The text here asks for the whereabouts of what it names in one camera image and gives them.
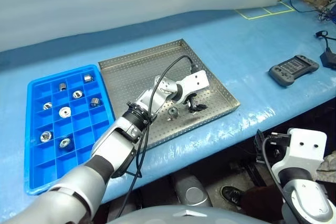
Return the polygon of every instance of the person's foot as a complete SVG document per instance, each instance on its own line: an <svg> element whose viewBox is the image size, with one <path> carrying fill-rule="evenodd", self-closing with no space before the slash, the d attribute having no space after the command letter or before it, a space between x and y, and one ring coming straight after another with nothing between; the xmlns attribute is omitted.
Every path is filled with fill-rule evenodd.
<svg viewBox="0 0 336 224"><path fill-rule="evenodd" d="M240 199L244 192L233 186L223 186L220 189L220 194L224 199L229 201L231 204L240 207Z"/></svg>

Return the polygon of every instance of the black controller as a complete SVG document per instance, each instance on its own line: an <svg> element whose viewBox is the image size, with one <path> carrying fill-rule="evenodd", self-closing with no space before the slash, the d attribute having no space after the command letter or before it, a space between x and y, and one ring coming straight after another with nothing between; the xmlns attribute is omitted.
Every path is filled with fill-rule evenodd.
<svg viewBox="0 0 336 224"><path fill-rule="evenodd" d="M269 70L269 74L281 86L289 86L295 79L318 70L319 65L303 55L295 55L293 58L277 64Z"/></svg>

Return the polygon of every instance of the yellow tape line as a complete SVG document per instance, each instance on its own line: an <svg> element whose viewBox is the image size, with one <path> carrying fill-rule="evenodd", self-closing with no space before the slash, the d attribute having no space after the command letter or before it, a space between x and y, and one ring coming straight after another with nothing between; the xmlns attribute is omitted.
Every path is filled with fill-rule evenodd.
<svg viewBox="0 0 336 224"><path fill-rule="evenodd" d="M256 17L247 17L245 16L243 13L241 13L239 10L235 10L241 17L247 19L247 20L252 20L252 19L257 19L257 18L264 18L264 17L268 17L268 16L273 16L273 15L278 15L278 14L282 14L282 13L289 13L289 12L294 12L295 10L290 7L289 5L285 4L284 2L280 1L280 3L282 3L283 5L285 5L287 8L289 8L289 10L282 10L280 12L276 12L276 13L272 13L269 10L267 10L266 8L262 8L264 11L268 12L268 14L264 14L264 15L260 15L260 16L256 16Z"/></svg>

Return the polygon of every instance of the metal tray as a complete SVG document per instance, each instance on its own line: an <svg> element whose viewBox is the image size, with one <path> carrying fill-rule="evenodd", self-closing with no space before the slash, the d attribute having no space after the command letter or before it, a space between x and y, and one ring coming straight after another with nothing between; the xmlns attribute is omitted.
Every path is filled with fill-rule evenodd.
<svg viewBox="0 0 336 224"><path fill-rule="evenodd" d="M210 87L199 92L195 101L206 104L208 108L201 112L189 113L186 105L166 102L150 127L148 148L228 114L240 103L183 39L99 62L115 118L118 118L127 110L128 101L134 101L144 90L152 87L155 76L161 75L171 62L182 55L190 56L200 70L206 71ZM178 81L189 74L190 62L182 59L167 73L166 77ZM169 120L167 113L171 106L177 107L180 114L172 121Z"/></svg>

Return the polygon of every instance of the metal nut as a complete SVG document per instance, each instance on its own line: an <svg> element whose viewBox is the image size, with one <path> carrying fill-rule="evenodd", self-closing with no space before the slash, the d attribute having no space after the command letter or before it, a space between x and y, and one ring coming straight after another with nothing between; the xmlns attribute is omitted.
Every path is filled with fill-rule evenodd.
<svg viewBox="0 0 336 224"><path fill-rule="evenodd" d="M64 90L67 90L67 85L62 82L59 84L59 91L64 91Z"/></svg>
<svg viewBox="0 0 336 224"><path fill-rule="evenodd" d="M93 81L93 77L90 74L84 75L84 82L90 82Z"/></svg>
<svg viewBox="0 0 336 224"><path fill-rule="evenodd" d="M65 150L70 151L70 150L73 149L74 146L73 146L73 144L72 144L71 139L70 139L69 137L67 137L67 138L63 139L63 140L59 143L58 147L59 147L60 149L65 149Z"/></svg>
<svg viewBox="0 0 336 224"><path fill-rule="evenodd" d="M46 143L51 139L52 136L53 135L50 131L44 131L44 132L42 132L42 134L40 136L40 140L41 140L42 143Z"/></svg>
<svg viewBox="0 0 336 224"><path fill-rule="evenodd" d="M43 105L43 110L49 110L53 104L51 102L47 102Z"/></svg>
<svg viewBox="0 0 336 224"><path fill-rule="evenodd" d="M174 120L178 117L178 109L176 107L171 107L168 109L168 115L171 120Z"/></svg>
<svg viewBox="0 0 336 224"><path fill-rule="evenodd" d="M58 112L61 118L68 118L71 116L71 109L70 107L63 107Z"/></svg>
<svg viewBox="0 0 336 224"><path fill-rule="evenodd" d="M97 106L99 106L99 104L100 104L99 98L92 98L90 104L91 104L91 107L97 107Z"/></svg>
<svg viewBox="0 0 336 224"><path fill-rule="evenodd" d="M83 96L83 92L81 90L76 90L74 93L72 93L72 97L74 99L79 99Z"/></svg>

